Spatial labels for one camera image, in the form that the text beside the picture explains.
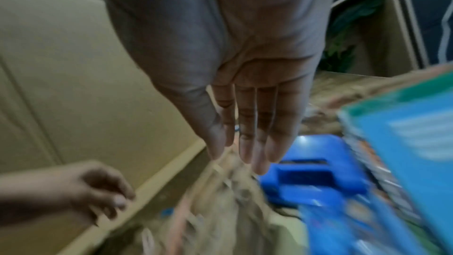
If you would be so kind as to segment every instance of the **fingernail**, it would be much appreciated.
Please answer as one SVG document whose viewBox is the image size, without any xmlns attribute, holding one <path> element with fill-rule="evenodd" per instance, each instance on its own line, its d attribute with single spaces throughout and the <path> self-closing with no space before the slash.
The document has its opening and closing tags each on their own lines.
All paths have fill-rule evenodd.
<svg viewBox="0 0 453 255">
<path fill-rule="evenodd" d="M 113 203 L 116 207 L 125 207 L 126 206 L 126 198 L 122 195 L 115 195 L 113 197 Z"/>
</svg>

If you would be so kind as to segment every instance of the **hand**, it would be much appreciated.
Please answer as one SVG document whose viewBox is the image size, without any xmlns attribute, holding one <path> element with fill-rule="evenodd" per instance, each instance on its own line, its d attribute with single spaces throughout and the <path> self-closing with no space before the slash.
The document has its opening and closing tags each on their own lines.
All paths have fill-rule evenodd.
<svg viewBox="0 0 453 255">
<path fill-rule="evenodd" d="M 0 224 L 73 210 L 95 223 L 92 207 L 114 219 L 135 192 L 121 173 L 97 161 L 0 177 Z"/>
<path fill-rule="evenodd" d="M 257 173 L 297 136 L 333 0 L 105 0 L 126 50 L 207 144 Z M 206 92 L 212 86 L 216 111 Z"/>
</svg>

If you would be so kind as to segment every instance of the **beige wall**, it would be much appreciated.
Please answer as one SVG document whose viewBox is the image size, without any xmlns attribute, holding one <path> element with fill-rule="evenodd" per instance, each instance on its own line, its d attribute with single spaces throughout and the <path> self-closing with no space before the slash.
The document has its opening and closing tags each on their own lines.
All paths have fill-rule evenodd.
<svg viewBox="0 0 453 255">
<path fill-rule="evenodd" d="M 102 0 L 0 0 L 0 56 L 0 172 L 96 158 L 138 187 L 197 139 Z M 82 229 L 69 217 L 3 229 L 0 253 L 55 254 Z"/>
</svg>

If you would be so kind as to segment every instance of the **skin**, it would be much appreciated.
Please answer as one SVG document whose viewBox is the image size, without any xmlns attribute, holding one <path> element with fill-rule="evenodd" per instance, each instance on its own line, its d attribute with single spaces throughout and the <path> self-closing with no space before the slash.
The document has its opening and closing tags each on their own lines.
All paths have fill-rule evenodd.
<svg viewBox="0 0 453 255">
<path fill-rule="evenodd" d="M 65 211 L 95 224 L 95 207 L 114 219 L 135 192 L 116 169 L 98 161 L 13 173 L 0 177 L 0 226 Z"/>
<path fill-rule="evenodd" d="M 233 143 L 237 105 L 242 160 L 258 174 L 280 161 L 297 136 L 333 0 L 105 1 L 130 56 L 213 159 Z"/>
</svg>

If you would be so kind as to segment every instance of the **green plant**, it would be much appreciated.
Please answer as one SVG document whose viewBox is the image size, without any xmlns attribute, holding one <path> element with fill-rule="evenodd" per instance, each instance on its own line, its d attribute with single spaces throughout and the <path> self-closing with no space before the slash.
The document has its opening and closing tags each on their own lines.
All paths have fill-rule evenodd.
<svg viewBox="0 0 453 255">
<path fill-rule="evenodd" d="M 331 20 L 326 35 L 326 48 L 319 69 L 347 72 L 354 63 L 355 45 L 345 47 L 344 41 L 350 28 L 361 18 L 369 17 L 383 6 L 384 0 L 364 0 L 351 6 Z"/>
</svg>

